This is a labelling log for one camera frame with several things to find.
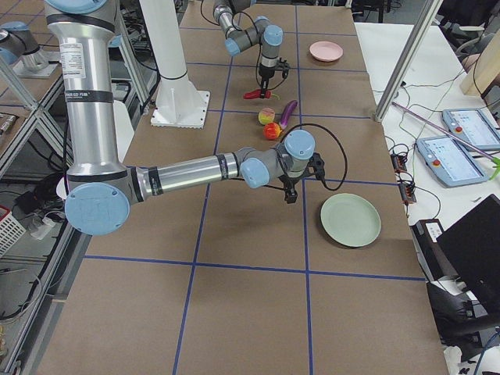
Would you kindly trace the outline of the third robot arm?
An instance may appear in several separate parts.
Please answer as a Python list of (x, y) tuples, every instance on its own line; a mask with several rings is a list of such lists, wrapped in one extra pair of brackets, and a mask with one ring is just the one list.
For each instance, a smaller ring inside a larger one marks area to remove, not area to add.
[(20, 21), (1, 25), (1, 58), (22, 78), (47, 79), (59, 64), (59, 53), (45, 51)]

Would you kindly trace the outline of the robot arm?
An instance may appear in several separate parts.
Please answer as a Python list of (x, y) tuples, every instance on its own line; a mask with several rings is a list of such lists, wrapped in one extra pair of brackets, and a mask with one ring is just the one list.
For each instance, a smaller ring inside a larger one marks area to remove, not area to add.
[(241, 54), (253, 46), (259, 47), (256, 62), (256, 81), (259, 88), (244, 95), (245, 99), (270, 98), (270, 80), (275, 73), (281, 73), (281, 80), (288, 78), (290, 65), (280, 57), (284, 39), (281, 27), (270, 22), (265, 16), (251, 18), (251, 25), (244, 29), (236, 21), (236, 15), (245, 15), (254, 1), (215, 1), (212, 8), (214, 22), (225, 36), (225, 46), (232, 56)]
[[(203, 128), (210, 93), (189, 80), (173, 1), (140, 1), (159, 70), (159, 91), (152, 124)], [(266, 97), (276, 71), (288, 76), (279, 58), (283, 31), (265, 16), (242, 30), (234, 17), (255, 1), (215, 1), (216, 26), (224, 32), (230, 55), (258, 45), (258, 97)], [(90, 235), (112, 233), (123, 226), (130, 206), (168, 191), (243, 177), (250, 188), (278, 178), (285, 201), (296, 200), (303, 178), (324, 177), (314, 137), (292, 127), (267, 151), (243, 148), (165, 167), (125, 166), (118, 156), (109, 42), (115, 36), (118, 1), (45, 1), (48, 28), (59, 40), (65, 101), (73, 148), (66, 173), (65, 214), (70, 224)]]

